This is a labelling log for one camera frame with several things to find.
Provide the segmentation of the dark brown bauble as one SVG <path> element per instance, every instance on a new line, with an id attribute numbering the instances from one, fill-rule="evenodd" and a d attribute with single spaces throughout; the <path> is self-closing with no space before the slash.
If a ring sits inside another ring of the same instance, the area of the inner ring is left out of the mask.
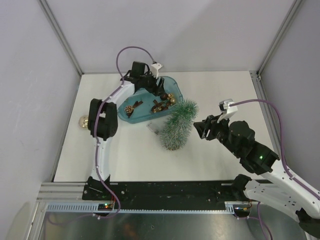
<path id="1" fill-rule="evenodd" d="M 167 100 L 168 99 L 168 94 L 167 93 L 164 93 L 160 96 L 160 99 L 161 100 Z"/>

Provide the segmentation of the small frosted christmas tree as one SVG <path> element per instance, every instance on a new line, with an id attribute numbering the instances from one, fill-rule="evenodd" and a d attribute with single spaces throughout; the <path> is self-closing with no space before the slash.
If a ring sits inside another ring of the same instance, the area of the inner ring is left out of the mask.
<path id="1" fill-rule="evenodd" d="M 176 151 L 187 144 L 198 112 L 199 106 L 192 99 L 184 99 L 172 108 L 159 135 L 164 149 Z"/>

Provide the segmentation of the clear battery box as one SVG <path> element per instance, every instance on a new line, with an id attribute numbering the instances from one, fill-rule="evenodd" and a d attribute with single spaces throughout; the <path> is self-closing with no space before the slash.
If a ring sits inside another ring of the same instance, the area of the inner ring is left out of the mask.
<path id="1" fill-rule="evenodd" d="M 163 129 L 163 123 L 158 121 L 151 121 L 147 124 L 147 128 L 155 135 L 159 135 Z"/>

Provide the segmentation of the silver gold bauble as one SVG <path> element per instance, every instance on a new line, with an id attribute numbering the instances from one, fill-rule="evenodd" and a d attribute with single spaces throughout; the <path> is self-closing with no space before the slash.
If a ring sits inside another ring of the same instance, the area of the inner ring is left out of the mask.
<path id="1" fill-rule="evenodd" d="M 87 115 L 83 115 L 79 118 L 78 125 L 82 129 L 88 129 L 89 117 Z"/>

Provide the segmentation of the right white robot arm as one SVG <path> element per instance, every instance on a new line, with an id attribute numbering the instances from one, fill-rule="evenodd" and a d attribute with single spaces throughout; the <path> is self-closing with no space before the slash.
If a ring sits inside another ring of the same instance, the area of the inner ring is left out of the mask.
<path id="1" fill-rule="evenodd" d="M 269 147 L 255 140 L 255 131 L 246 121 L 230 122 L 210 115 L 195 122 L 199 137 L 207 141 L 218 140 L 251 174 L 256 174 L 273 185 L 265 187 L 248 178 L 230 188 L 231 196 L 242 201 L 263 202 L 298 222 L 309 235 L 320 237 L 320 192 L 294 171 L 286 172 L 280 157 Z"/>

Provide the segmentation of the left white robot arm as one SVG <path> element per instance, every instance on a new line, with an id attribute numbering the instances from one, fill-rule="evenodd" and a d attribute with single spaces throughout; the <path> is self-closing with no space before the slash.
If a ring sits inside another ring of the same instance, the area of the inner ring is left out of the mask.
<path id="1" fill-rule="evenodd" d="M 105 182 L 110 177 L 109 155 L 113 137 L 118 130 L 118 108 L 138 90 L 144 89 L 154 96 L 165 93 L 165 80 L 160 77 L 163 67 L 158 62 L 147 65 L 134 61 L 131 70 L 121 74 L 119 86 L 106 99 L 92 99 L 89 106 L 87 128 L 95 138 L 94 167 L 91 177 Z"/>

